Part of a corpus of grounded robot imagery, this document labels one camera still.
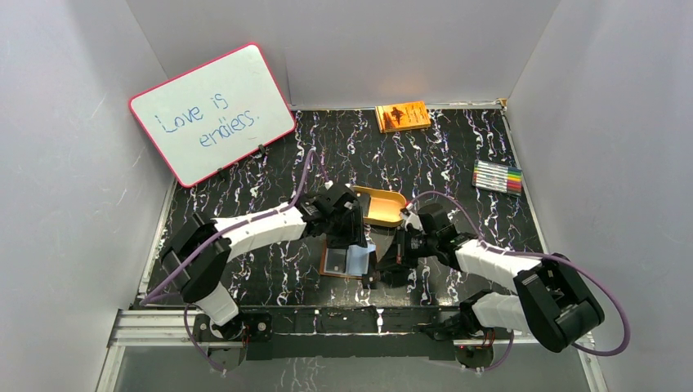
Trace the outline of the dark credit card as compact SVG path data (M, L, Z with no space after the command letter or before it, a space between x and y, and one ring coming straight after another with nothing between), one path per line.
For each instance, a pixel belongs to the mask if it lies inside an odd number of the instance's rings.
M376 263L375 269L380 271L391 270L397 266L399 245L397 233L379 234L375 238Z

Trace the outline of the brown leather card holder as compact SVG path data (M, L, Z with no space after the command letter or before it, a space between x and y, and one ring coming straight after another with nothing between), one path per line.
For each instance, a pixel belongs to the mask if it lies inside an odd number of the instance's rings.
M350 245L348 248L325 247L319 273L338 278L361 278L369 271L370 261L376 256L377 247L368 242L365 247Z

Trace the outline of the gold oval tin tray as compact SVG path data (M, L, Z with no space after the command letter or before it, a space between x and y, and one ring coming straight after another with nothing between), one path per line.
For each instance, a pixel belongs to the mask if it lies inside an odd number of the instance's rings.
M395 228L403 221L400 211L406 207L405 197L397 192L353 185L361 205L364 223Z

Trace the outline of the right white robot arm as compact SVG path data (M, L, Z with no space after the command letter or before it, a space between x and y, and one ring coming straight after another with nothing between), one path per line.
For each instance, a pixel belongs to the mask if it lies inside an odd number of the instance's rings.
M458 306L445 321L423 327L437 340L459 335L483 337L495 328L527 332L545 349L563 351L605 320L605 313L579 273L557 254L514 256L484 243L477 235L460 232L439 203L418 211L400 210L401 225L377 272L412 269L423 258L481 276L507 289L500 294L484 289Z

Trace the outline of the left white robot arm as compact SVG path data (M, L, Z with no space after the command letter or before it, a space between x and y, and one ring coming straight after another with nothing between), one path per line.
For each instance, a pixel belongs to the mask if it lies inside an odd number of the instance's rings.
M174 286L186 304L202 310L225 340L243 332L242 312L221 284L226 265L274 243L325 237L332 248L365 246L363 209L347 185L330 185L264 211L232 218L192 217L162 250L168 273L160 288Z

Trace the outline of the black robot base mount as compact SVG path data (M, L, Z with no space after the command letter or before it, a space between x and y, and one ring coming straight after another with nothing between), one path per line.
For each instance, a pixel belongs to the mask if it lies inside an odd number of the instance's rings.
M494 360L494 345L510 337L502 328L468 332L450 306L245 307L222 327L204 314L189 326L208 353L239 348L249 361L411 357L484 368Z

